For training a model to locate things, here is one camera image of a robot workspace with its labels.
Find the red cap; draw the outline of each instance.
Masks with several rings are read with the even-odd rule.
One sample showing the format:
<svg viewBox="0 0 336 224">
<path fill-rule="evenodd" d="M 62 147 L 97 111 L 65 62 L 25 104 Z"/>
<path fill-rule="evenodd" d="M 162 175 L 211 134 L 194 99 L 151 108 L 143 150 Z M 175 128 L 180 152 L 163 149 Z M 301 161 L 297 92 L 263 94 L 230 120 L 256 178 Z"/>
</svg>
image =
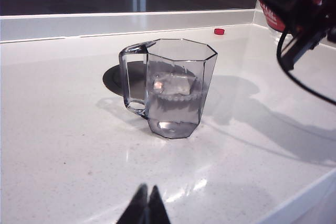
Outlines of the red cap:
<svg viewBox="0 0 336 224">
<path fill-rule="evenodd" d="M 217 35 L 223 35 L 225 32 L 224 29 L 221 29 L 221 28 L 215 28 L 215 31 L 214 33 L 217 34 Z"/>
</svg>

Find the black cable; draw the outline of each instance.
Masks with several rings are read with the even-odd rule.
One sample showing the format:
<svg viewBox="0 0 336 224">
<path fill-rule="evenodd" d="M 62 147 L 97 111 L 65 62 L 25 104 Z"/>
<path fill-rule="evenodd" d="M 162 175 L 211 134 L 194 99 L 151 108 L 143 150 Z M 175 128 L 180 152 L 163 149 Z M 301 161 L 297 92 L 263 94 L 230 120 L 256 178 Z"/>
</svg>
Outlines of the black cable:
<svg viewBox="0 0 336 224">
<path fill-rule="evenodd" d="M 278 48 L 277 48 L 277 60 L 279 65 L 281 66 L 282 70 L 285 72 L 285 74 L 288 76 L 289 79 L 291 79 L 293 82 L 295 82 L 298 86 L 300 86 L 301 88 L 303 88 L 304 90 L 306 90 L 307 92 L 315 95 L 316 97 L 322 99 L 323 101 L 329 102 L 332 105 L 336 106 L 336 101 L 332 100 L 326 96 L 324 96 L 323 94 L 316 92 L 315 90 L 308 88 L 306 85 L 304 85 L 303 83 L 301 83 L 298 79 L 296 79 L 284 66 L 284 64 L 281 61 L 281 50 L 282 50 L 282 44 L 284 43 L 285 37 L 288 34 L 288 28 L 286 27 L 280 37 L 279 43 L 278 43 Z"/>
<path fill-rule="evenodd" d="M 306 85 L 304 85 L 303 83 L 301 83 L 297 78 L 295 78 L 288 70 L 287 68 L 284 66 L 284 64 L 282 63 L 281 61 L 281 50 L 282 50 L 282 45 L 284 43 L 284 40 L 285 40 L 285 37 L 287 36 L 288 34 L 288 27 L 286 25 L 281 37 L 280 37 L 280 40 L 279 40 L 279 43 L 278 43 L 278 47 L 277 47 L 277 60 L 278 60 L 278 63 L 280 65 L 280 67 L 282 68 L 282 70 L 284 71 L 284 73 L 287 75 L 287 77 L 289 79 L 291 79 L 294 83 L 296 83 L 299 87 L 303 88 L 304 90 L 306 90 L 307 92 L 311 93 L 312 95 L 315 95 L 316 97 L 322 99 L 323 101 L 325 102 L 329 102 L 331 103 L 332 105 L 336 106 L 336 101 L 335 100 L 332 100 L 331 98 L 329 97 L 326 97 L 325 95 L 311 89 L 311 88 L 308 88 Z"/>
</svg>

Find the glass handle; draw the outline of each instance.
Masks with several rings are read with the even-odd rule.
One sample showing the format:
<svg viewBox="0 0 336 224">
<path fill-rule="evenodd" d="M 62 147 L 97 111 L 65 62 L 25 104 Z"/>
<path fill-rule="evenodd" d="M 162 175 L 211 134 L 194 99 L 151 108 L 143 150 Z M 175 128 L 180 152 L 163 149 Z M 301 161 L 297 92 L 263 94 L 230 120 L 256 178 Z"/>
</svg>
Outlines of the glass handle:
<svg viewBox="0 0 336 224">
<path fill-rule="evenodd" d="M 123 95 L 124 95 L 124 104 L 126 108 L 147 119 L 145 115 L 145 109 L 144 108 L 135 108 L 131 106 L 133 103 L 145 105 L 145 101 L 141 99 L 136 99 L 131 97 L 130 94 L 130 83 L 129 83 L 129 75 L 128 75 L 128 68 L 127 68 L 127 55 L 132 55 L 132 54 L 147 54 L 147 47 L 152 46 L 155 44 L 155 41 L 148 41 L 140 44 L 135 44 L 129 47 L 124 48 L 120 53 L 119 53 L 119 67 L 120 67 L 120 79 L 121 79 L 121 86 L 123 90 Z"/>
</svg>

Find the white countertop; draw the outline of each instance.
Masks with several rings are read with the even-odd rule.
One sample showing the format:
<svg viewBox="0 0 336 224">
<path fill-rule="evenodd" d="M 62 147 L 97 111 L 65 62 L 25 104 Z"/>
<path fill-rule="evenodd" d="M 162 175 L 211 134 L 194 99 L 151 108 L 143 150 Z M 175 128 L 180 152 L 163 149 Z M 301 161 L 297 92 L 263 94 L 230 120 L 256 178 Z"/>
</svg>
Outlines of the white countertop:
<svg viewBox="0 0 336 224">
<path fill-rule="evenodd" d="M 202 120 L 166 140 L 102 83 L 125 46 L 204 42 L 218 58 Z M 1 44 L 3 223 L 114 223 L 141 183 L 172 224 L 251 223 L 336 167 L 336 107 L 280 70 L 257 25 Z M 336 98 L 336 49 L 294 73 Z"/>
</svg>

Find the glass mug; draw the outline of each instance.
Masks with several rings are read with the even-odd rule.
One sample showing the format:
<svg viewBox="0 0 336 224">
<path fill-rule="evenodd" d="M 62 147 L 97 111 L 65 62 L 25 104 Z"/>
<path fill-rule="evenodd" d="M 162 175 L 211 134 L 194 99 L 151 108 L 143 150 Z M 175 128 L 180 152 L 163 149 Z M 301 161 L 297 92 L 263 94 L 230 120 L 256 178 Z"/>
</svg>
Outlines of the glass mug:
<svg viewBox="0 0 336 224">
<path fill-rule="evenodd" d="M 130 54 L 145 56 L 144 100 L 131 97 Z M 190 136 L 201 120 L 216 59 L 209 45 L 187 39 L 157 39 L 124 48 L 119 62 L 126 108 L 147 119 L 158 135 Z"/>
</svg>

